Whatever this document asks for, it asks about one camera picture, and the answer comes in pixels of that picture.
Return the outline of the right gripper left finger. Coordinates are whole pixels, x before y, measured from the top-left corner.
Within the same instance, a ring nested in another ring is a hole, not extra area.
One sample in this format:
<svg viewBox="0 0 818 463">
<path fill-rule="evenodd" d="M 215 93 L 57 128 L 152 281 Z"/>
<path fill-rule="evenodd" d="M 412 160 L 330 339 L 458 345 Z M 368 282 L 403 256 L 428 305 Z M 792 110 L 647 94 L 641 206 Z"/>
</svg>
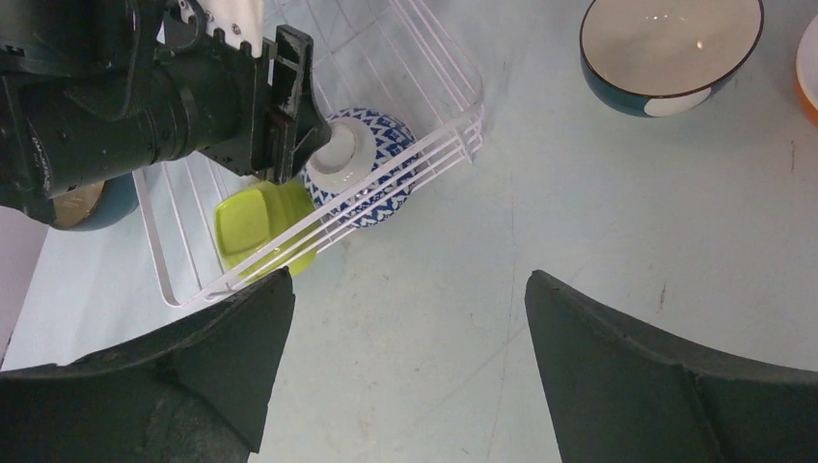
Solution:
<svg viewBox="0 0 818 463">
<path fill-rule="evenodd" d="M 276 270 L 70 364 L 1 375 L 5 462 L 245 462 L 259 452 L 295 306 Z"/>
</svg>

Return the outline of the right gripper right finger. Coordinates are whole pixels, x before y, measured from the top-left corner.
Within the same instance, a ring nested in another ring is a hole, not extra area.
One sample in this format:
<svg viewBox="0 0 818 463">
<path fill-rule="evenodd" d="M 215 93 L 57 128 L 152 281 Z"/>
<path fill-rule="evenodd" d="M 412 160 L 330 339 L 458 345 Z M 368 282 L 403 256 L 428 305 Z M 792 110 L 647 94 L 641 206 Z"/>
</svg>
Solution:
<svg viewBox="0 0 818 463">
<path fill-rule="evenodd" d="M 534 271 L 525 308 L 565 462 L 813 462 L 817 375 L 685 340 Z"/>
</svg>

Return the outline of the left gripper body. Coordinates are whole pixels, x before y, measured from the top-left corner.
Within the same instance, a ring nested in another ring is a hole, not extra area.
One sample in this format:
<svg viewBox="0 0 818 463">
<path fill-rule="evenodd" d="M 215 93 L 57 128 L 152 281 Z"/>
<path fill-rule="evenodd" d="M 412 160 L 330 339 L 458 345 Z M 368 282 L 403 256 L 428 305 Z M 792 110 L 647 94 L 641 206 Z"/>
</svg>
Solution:
<svg viewBox="0 0 818 463">
<path fill-rule="evenodd" d="M 224 32 L 204 35 L 195 49 L 182 50 L 194 36 L 194 22 L 179 7 L 163 2 L 151 62 L 145 106 L 136 120 L 144 143 L 136 166 L 175 161 L 198 151 L 229 171 L 254 175 L 272 167 L 272 96 L 269 83 L 275 51 L 262 44 L 260 58 L 249 48 L 224 43 Z"/>
</svg>

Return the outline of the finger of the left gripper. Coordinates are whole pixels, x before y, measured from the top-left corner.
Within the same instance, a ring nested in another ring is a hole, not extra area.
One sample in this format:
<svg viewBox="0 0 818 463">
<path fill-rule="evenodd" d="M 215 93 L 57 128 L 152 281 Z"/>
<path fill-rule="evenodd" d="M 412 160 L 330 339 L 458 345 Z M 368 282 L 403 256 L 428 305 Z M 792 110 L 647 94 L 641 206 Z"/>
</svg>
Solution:
<svg viewBox="0 0 818 463">
<path fill-rule="evenodd" d="M 290 25 L 279 25 L 275 44 L 271 84 L 273 164 L 266 178 L 284 184 L 329 143 L 332 129 L 315 99 L 313 38 Z"/>
</svg>

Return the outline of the blue patterned bowl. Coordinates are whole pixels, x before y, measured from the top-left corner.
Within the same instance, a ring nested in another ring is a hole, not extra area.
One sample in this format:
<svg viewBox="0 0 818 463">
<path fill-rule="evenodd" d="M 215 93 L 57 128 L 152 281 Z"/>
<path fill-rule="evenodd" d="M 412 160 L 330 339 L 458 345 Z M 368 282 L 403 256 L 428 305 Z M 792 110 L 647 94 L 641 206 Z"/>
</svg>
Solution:
<svg viewBox="0 0 818 463">
<path fill-rule="evenodd" d="M 315 207 L 320 208 L 387 162 L 403 154 L 416 138 L 400 119 L 370 108 L 353 107 L 329 117 L 332 136 L 316 151 L 300 173 Z M 408 200 L 420 157 L 407 158 L 368 187 L 349 196 L 331 211 L 341 224 L 356 229 L 378 225 L 397 212 Z"/>
</svg>

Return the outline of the dark bowl beige inside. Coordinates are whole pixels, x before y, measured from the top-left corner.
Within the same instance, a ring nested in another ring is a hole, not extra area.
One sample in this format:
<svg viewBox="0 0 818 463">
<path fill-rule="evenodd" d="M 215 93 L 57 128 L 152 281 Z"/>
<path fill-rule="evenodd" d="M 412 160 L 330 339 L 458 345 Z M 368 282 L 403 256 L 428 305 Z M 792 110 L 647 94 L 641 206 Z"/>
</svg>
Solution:
<svg viewBox="0 0 818 463">
<path fill-rule="evenodd" d="M 112 226 L 139 205 L 132 174 L 79 187 L 52 200 L 55 218 L 49 226 L 66 232 L 90 232 Z"/>
</svg>

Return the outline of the teal blue bowl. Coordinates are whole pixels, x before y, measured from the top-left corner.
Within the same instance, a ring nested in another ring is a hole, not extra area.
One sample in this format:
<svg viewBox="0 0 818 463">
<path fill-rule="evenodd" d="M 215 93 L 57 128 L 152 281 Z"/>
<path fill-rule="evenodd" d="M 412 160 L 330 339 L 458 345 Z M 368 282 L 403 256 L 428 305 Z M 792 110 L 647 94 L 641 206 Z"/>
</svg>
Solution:
<svg viewBox="0 0 818 463">
<path fill-rule="evenodd" d="M 579 36 L 588 88 L 615 111 L 662 118 L 715 95 L 758 45 L 760 1 L 591 2 Z"/>
</svg>

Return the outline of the orange bowl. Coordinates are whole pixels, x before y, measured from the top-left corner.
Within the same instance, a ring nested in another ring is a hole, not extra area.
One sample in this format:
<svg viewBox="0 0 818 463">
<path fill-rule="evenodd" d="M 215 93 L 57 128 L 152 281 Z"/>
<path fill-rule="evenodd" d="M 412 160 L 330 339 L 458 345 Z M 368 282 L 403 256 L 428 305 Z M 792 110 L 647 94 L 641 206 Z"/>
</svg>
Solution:
<svg viewBox="0 0 818 463">
<path fill-rule="evenodd" d="M 817 126 L 817 16 L 802 34 L 794 62 L 795 90 L 804 116 Z"/>
</svg>

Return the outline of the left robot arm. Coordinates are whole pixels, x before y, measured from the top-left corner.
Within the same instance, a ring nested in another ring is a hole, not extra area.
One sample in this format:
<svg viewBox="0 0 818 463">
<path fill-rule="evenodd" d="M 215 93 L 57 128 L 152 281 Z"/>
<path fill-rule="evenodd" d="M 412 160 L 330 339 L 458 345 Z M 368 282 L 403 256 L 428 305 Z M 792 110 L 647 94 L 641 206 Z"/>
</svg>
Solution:
<svg viewBox="0 0 818 463">
<path fill-rule="evenodd" d="M 285 183 L 331 138 L 313 55 L 260 1 L 5 1 L 1 203 L 53 225 L 58 196 L 193 152 Z"/>
</svg>

